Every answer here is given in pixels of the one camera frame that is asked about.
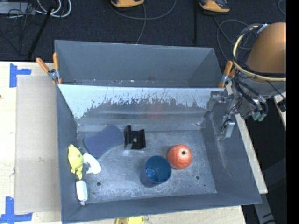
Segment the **yellow rubber duck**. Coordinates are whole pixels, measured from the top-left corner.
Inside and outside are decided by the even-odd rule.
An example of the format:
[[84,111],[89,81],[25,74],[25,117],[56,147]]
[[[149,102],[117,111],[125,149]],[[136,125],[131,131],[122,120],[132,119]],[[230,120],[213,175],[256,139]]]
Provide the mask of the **yellow rubber duck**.
[[75,146],[70,144],[68,146],[69,149],[69,163],[71,165],[71,172],[76,174],[79,180],[82,179],[82,168],[83,168],[83,155],[81,154],[80,150],[77,149]]

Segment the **gray bin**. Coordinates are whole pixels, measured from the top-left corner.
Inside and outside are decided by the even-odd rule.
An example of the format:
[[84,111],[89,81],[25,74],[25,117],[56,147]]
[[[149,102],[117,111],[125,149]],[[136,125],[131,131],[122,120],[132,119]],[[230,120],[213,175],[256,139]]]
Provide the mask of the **gray bin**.
[[[261,203],[238,126],[219,139],[228,103],[208,108],[221,71],[212,48],[55,41],[63,84],[57,86],[57,129],[63,223]],[[115,146],[86,174],[81,206],[70,172],[70,144],[86,152],[84,138],[110,124],[145,130],[146,147]],[[146,160],[186,144],[191,165],[168,181],[142,186]]]

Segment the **blue tape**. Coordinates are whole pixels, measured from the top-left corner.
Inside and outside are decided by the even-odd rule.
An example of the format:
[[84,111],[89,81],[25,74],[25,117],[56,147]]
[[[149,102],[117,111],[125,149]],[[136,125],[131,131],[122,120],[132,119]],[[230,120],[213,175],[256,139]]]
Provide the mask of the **blue tape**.
[[15,215],[14,214],[14,199],[7,196],[5,198],[5,214],[0,216],[0,223],[14,224],[15,222],[31,221],[32,213]]
[[17,86],[17,75],[30,75],[31,69],[20,69],[18,66],[10,63],[9,87]]

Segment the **sponge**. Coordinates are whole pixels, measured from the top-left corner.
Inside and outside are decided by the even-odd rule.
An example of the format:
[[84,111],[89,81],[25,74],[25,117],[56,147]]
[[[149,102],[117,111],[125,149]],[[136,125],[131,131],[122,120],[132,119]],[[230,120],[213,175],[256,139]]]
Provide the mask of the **sponge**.
[[109,149],[124,144],[123,132],[113,124],[106,126],[101,132],[84,139],[84,145],[89,154],[99,159]]

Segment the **apple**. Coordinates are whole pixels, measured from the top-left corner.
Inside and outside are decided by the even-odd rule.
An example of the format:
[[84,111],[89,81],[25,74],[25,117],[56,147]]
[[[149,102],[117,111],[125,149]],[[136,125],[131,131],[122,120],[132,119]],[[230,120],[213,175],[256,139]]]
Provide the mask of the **apple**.
[[174,169],[184,169],[192,162],[192,152],[188,146],[177,144],[169,149],[167,160]]

